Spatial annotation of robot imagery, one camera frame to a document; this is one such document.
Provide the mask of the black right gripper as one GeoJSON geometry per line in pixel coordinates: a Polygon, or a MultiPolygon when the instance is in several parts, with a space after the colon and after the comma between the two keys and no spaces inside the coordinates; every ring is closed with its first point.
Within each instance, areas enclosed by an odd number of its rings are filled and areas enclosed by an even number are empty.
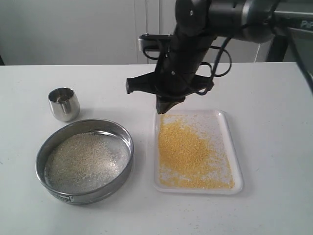
{"type": "Polygon", "coordinates": [[[155,70],[126,79],[127,94],[140,91],[156,95],[156,111],[159,115],[184,102],[188,95],[205,95],[213,86],[213,78],[197,75],[196,70],[155,70]]]}

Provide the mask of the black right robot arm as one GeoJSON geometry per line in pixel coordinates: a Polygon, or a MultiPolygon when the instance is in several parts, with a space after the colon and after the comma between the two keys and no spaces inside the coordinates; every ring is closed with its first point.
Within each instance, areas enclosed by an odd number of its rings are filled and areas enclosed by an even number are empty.
{"type": "Polygon", "coordinates": [[[171,35],[141,35],[144,54],[159,52],[153,72],[126,80],[126,91],[154,94],[158,114],[191,94],[206,95],[232,39],[264,43],[284,36],[309,87],[313,78],[296,49],[294,35],[313,32],[313,4],[283,0],[178,0],[171,35]]]}

